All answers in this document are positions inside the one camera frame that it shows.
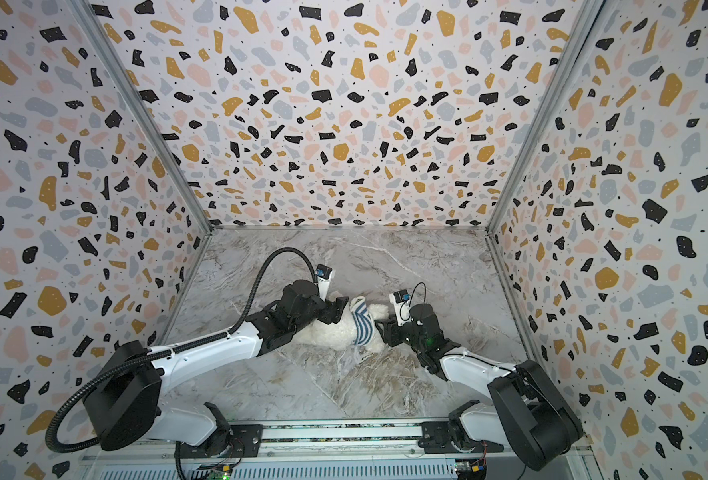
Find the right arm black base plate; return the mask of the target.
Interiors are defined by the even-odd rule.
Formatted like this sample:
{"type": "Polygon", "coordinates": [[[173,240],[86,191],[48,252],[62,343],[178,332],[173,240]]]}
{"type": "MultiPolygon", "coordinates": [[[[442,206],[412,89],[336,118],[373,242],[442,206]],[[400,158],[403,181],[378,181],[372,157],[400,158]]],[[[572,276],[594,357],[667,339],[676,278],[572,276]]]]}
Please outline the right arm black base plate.
{"type": "Polygon", "coordinates": [[[502,444],[472,440],[462,429],[459,421],[426,421],[421,424],[418,446],[427,454],[474,454],[502,453],[502,444]]]}

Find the white fluffy teddy bear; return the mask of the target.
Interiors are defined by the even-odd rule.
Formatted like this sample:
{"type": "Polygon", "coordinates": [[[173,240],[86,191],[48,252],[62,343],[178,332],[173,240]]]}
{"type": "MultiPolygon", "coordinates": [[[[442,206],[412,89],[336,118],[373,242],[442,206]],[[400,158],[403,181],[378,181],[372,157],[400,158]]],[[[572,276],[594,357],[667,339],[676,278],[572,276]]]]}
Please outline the white fluffy teddy bear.
{"type": "MultiPolygon", "coordinates": [[[[364,347],[369,353],[377,354],[382,352],[386,345],[384,344],[376,325],[373,339],[368,345],[357,346],[354,344],[356,328],[352,315],[349,311],[350,301],[352,299],[349,300],[347,311],[343,314],[342,319],[338,324],[326,325],[319,320],[315,320],[309,326],[296,334],[293,340],[301,344],[330,348],[337,351],[343,351],[349,347],[364,347]]],[[[388,305],[372,303],[369,300],[367,300],[367,305],[374,324],[376,321],[386,321],[388,319],[390,314],[390,307],[388,305]]]]}

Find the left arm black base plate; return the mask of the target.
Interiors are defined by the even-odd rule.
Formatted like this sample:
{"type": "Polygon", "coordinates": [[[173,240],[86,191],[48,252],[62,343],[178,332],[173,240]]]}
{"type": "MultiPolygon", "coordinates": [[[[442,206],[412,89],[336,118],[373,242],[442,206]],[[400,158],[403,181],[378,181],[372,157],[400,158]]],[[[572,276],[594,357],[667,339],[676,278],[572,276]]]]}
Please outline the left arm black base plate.
{"type": "Polygon", "coordinates": [[[229,430],[218,428],[199,446],[182,443],[181,459],[233,458],[235,460],[258,456],[264,426],[262,424],[232,424],[229,430]]]}

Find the blue white striped knit sweater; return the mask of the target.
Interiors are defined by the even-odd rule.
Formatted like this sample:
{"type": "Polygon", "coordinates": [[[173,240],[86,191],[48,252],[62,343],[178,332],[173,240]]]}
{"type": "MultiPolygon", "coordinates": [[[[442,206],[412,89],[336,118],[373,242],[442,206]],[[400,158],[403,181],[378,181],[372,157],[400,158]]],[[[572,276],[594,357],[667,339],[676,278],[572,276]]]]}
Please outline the blue white striped knit sweater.
{"type": "Polygon", "coordinates": [[[370,315],[367,300],[364,296],[355,297],[350,301],[349,311],[356,328],[354,344],[357,346],[368,345],[375,333],[375,324],[370,315]]]}

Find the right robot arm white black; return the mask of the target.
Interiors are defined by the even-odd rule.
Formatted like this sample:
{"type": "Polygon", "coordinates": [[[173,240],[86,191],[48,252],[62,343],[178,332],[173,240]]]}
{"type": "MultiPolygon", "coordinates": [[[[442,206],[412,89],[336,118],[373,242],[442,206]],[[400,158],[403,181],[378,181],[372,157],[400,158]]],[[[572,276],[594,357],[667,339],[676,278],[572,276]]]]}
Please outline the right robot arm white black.
{"type": "Polygon", "coordinates": [[[424,422],[418,441],[424,452],[483,456],[510,448],[526,468],[540,471],[584,436],[577,414],[539,363],[505,363],[472,353],[444,335],[429,304],[401,304],[395,313],[374,306],[371,318],[385,345],[409,346],[428,373],[491,402],[473,399],[445,420],[424,422]]]}

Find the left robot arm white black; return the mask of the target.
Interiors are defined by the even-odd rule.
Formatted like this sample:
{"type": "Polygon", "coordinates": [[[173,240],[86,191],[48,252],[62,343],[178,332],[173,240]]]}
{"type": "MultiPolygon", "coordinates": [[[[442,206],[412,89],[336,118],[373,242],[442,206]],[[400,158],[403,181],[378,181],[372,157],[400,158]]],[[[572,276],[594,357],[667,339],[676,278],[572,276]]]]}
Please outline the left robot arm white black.
{"type": "Polygon", "coordinates": [[[163,396],[200,375],[277,350],[314,322],[339,323],[348,303],[346,296],[329,300],[316,283],[296,280],[280,299],[258,312],[245,311],[235,325],[215,333],[153,348],[126,343],[56,411],[46,429],[46,445],[55,453],[95,445],[114,451],[144,438],[202,445],[225,429],[224,416],[216,408],[201,414],[165,406],[163,396]],[[77,405],[84,406],[95,435],[65,443],[58,432],[77,405]]]}

